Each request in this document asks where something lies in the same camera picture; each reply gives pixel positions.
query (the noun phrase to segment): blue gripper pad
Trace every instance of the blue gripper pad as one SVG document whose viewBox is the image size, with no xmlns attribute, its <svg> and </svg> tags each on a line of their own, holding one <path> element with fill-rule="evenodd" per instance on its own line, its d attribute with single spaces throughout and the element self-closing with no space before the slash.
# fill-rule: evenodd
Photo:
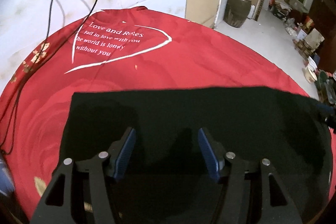
<svg viewBox="0 0 336 224">
<path fill-rule="evenodd" d="M 115 160 L 113 178 L 117 181 L 121 180 L 125 175 L 136 139 L 137 137 L 135 130 L 132 129 L 124 143 L 124 146 L 121 148 L 118 157 Z"/>
<path fill-rule="evenodd" d="M 201 128 L 198 131 L 198 144 L 209 176 L 218 182 L 221 178 L 220 171 L 225 165 L 223 146 L 221 143 L 216 142 L 205 128 Z"/>
</svg>

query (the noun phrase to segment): silver rivet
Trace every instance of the silver rivet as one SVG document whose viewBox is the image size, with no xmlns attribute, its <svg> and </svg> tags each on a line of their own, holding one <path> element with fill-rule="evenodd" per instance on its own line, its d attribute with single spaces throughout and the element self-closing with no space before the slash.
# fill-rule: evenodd
<svg viewBox="0 0 336 224">
<path fill-rule="evenodd" d="M 226 153 L 226 157 L 227 157 L 228 159 L 234 159 L 235 156 L 236 156 L 236 154 L 233 153 L 233 152 L 228 152 L 228 153 Z"/>
<path fill-rule="evenodd" d="M 101 158 L 101 159 L 106 158 L 108 155 L 109 155 L 109 153 L 107 153 L 106 151 L 100 152 L 98 154 L 99 158 Z"/>
<path fill-rule="evenodd" d="M 269 159 L 263 159 L 261 162 L 263 163 L 263 165 L 267 165 L 267 166 L 271 164 Z"/>
<path fill-rule="evenodd" d="M 71 158 L 66 158 L 65 160 L 63 160 L 63 163 L 64 163 L 65 165 L 69 165 L 69 164 L 72 163 L 72 159 L 71 159 Z"/>
</svg>

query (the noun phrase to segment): black cable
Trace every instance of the black cable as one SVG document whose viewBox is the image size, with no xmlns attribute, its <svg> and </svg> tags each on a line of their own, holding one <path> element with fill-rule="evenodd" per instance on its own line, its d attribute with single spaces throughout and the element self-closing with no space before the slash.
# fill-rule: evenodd
<svg viewBox="0 0 336 224">
<path fill-rule="evenodd" d="M 4 140 L 1 142 L 0 144 L 0 148 L 4 145 L 5 141 L 6 141 L 6 138 L 7 138 L 7 135 L 8 135 L 8 131 L 9 131 L 9 127 L 10 127 L 10 124 L 11 124 L 11 121 L 12 121 L 12 117 L 13 117 L 13 113 L 14 113 L 14 124 L 13 124 L 13 132 L 12 132 L 12 142 L 11 142 L 11 147 L 10 147 L 10 150 L 8 152 L 4 151 L 1 149 L 1 152 L 4 154 L 4 155 L 9 155 L 12 150 L 13 150 L 13 147 L 14 147 L 14 133 L 15 133 L 15 125 L 16 125 L 16 117 L 17 117 L 17 109 L 18 109 L 18 102 L 19 102 L 19 98 L 20 98 L 20 95 L 21 95 L 21 92 L 22 92 L 22 89 L 23 87 L 25 86 L 25 84 L 27 83 L 27 81 L 30 79 L 30 77 L 33 76 L 33 74 L 39 69 L 41 68 L 46 62 L 48 62 L 50 60 L 50 58 L 52 58 L 54 56 L 54 54 L 69 40 L 69 38 L 71 36 L 73 36 L 86 22 L 86 20 L 89 18 L 89 16 L 91 15 L 91 13 L 93 12 L 96 4 L 97 4 L 98 0 L 95 0 L 89 14 L 84 18 L 83 22 L 81 23 L 81 25 L 78 26 L 78 28 L 76 30 L 74 30 L 58 47 L 57 49 L 51 54 L 49 55 L 46 59 L 44 59 L 37 67 L 36 69 L 33 69 L 33 66 L 35 65 L 36 61 L 38 60 L 38 58 L 40 57 L 42 51 L 43 51 L 43 48 L 45 46 L 45 44 L 47 43 L 47 39 L 48 39 L 48 36 L 49 36 L 49 32 L 50 32 L 50 22 L 51 22 L 51 10 L 52 10 L 52 6 L 53 6 L 53 0 L 51 0 L 51 3 L 50 3 L 50 9 L 49 9 L 49 20 L 48 20 L 48 31 L 47 31 L 47 37 L 45 39 L 45 42 L 43 43 L 42 47 L 41 47 L 41 50 L 38 54 L 38 56 L 36 57 L 34 63 L 32 64 L 32 66 L 30 67 L 29 71 L 27 72 L 26 74 L 26 77 L 24 77 L 22 79 L 22 82 L 20 83 L 20 86 L 18 88 L 18 91 L 17 91 L 17 96 L 16 96 L 16 100 L 14 102 L 14 106 L 13 106 L 13 109 L 12 109 L 12 112 L 11 112 L 11 115 L 9 117 L 9 121 L 8 121 L 8 126 L 7 126 L 7 130 L 6 130 L 6 133 L 5 133 L 5 137 L 4 137 Z"/>
</svg>

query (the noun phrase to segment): concrete floor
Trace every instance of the concrete floor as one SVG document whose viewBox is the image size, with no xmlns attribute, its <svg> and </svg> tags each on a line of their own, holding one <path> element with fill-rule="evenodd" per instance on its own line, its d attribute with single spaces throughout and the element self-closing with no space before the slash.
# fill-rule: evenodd
<svg viewBox="0 0 336 224">
<path fill-rule="evenodd" d="M 256 51 L 287 73 L 310 97 L 318 99 L 314 84 L 305 79 L 303 58 L 294 49 L 292 37 L 286 32 L 283 22 L 270 11 L 262 10 L 258 21 L 247 19 L 240 28 L 222 21 L 215 28 L 234 40 Z"/>
</svg>

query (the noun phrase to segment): black mat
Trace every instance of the black mat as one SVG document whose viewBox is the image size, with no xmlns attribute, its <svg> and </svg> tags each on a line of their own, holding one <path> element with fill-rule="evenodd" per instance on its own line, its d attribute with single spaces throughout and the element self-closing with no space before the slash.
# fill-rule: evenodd
<svg viewBox="0 0 336 224">
<path fill-rule="evenodd" d="M 220 186 L 197 143 L 207 127 L 241 158 L 270 159 L 307 221 L 326 203 L 332 171 L 330 133 L 316 104 L 266 87 L 75 93 L 60 162 L 88 159 L 132 126 L 137 143 L 113 188 L 125 223 L 209 223 Z"/>
</svg>

